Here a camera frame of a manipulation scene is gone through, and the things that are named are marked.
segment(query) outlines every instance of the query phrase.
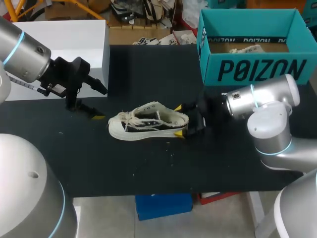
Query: black work surface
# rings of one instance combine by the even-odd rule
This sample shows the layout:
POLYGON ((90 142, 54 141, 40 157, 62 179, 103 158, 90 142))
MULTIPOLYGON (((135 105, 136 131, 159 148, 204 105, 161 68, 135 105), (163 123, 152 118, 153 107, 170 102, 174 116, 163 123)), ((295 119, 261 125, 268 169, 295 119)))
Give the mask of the black work surface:
MULTIPOLYGON (((202 91, 196 46, 113 46, 108 98, 84 99, 107 119, 151 101, 169 108, 202 91)), ((211 94, 232 87, 213 87, 211 94)), ((317 138, 317 98, 300 87, 290 119, 296 137, 317 138)), ((73 197, 282 189, 301 174, 267 169, 247 134, 246 121, 229 123, 217 137, 119 141, 107 120, 64 109, 64 100, 5 102, 0 133, 21 136, 44 155, 73 197)))

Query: shoe box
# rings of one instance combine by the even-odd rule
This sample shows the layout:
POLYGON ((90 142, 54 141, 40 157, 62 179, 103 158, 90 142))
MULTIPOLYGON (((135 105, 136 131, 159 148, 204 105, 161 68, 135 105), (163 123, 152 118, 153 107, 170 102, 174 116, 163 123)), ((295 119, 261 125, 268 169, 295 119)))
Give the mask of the shoe box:
POLYGON ((286 73, 307 84, 317 64, 317 43, 296 9, 203 9, 197 50, 206 86, 243 86, 286 73), (252 45, 265 52, 229 53, 252 45))
POLYGON ((307 0, 302 14, 307 27, 317 25, 317 0, 307 0))
POLYGON ((244 0, 207 0, 210 8, 235 8, 244 0))

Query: floor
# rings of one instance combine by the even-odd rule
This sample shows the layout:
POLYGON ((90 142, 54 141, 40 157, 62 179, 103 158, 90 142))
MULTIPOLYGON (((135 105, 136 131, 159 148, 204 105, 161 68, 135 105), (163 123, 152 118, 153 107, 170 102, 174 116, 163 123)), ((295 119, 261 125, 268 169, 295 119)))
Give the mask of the floor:
MULTIPOLYGON (((274 204, 277 194, 260 194, 264 211, 274 204)), ((74 205, 80 207, 77 238, 254 238, 244 193, 203 206, 195 204, 189 213, 141 222, 134 196, 75 198, 74 205)))

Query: shoelace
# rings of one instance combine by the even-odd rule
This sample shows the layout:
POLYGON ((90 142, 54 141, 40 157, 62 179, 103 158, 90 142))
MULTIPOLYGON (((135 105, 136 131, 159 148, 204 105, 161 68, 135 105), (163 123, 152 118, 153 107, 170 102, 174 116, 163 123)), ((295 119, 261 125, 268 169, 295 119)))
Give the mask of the shoelace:
POLYGON ((140 119, 136 118, 135 116, 133 116, 133 112, 120 112, 118 113, 118 115, 114 118, 111 118, 108 122, 108 124, 112 121, 120 121, 120 122, 124 122, 126 125, 130 124, 133 126, 136 125, 144 125, 143 122, 140 121, 140 119))

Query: canvas sneaker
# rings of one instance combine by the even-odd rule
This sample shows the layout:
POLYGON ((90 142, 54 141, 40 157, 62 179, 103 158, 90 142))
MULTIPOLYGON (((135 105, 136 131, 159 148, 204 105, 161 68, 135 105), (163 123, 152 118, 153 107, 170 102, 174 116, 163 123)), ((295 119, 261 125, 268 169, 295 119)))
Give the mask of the canvas sneaker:
POLYGON ((147 103, 131 112, 121 112, 108 122, 109 133, 119 140, 142 140, 149 137, 176 137, 187 128, 189 118, 159 102, 147 103))

